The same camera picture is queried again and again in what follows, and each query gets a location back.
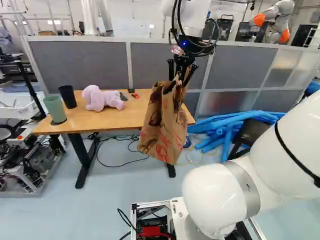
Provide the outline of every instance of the green cup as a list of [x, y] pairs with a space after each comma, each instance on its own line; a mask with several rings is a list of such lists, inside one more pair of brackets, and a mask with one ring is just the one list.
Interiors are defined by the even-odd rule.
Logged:
[[59, 95], [50, 94], [43, 99], [43, 102], [52, 117], [52, 125], [61, 124], [67, 120]]

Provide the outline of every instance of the cup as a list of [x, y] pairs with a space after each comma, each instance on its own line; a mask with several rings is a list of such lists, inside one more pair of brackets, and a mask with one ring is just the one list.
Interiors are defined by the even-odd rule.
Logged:
[[62, 124], [67, 120], [59, 95], [50, 94], [43, 99], [43, 102], [52, 117], [52, 125]]
[[74, 109], [77, 106], [74, 88], [71, 85], [65, 85], [59, 87], [58, 89], [66, 107], [68, 109]]

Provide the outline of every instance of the paper bag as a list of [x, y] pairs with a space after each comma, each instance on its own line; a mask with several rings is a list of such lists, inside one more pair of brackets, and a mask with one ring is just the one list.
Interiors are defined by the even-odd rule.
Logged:
[[167, 164], [177, 163], [187, 135], [187, 116], [181, 108], [187, 88], [178, 75], [173, 81], [159, 81], [152, 87], [137, 147], [140, 152]]

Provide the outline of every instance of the small red object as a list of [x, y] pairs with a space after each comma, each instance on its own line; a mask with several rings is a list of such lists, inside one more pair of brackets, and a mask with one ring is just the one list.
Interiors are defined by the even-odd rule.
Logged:
[[132, 93], [131, 95], [132, 95], [135, 99], [139, 99], [139, 98], [140, 98], [140, 96], [139, 96], [136, 92]]
[[160, 237], [163, 236], [165, 238], [175, 240], [174, 236], [167, 232], [161, 232], [159, 226], [144, 226], [142, 228], [142, 232], [140, 233], [141, 237], [150, 238], [150, 237]]

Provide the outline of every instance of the plush toy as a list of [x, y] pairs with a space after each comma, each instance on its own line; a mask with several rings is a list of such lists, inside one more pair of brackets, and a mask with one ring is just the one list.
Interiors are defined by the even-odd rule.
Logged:
[[122, 110], [125, 103], [120, 99], [118, 91], [101, 91], [96, 85], [89, 85], [82, 91], [82, 98], [87, 101], [85, 109], [101, 112], [105, 106]]

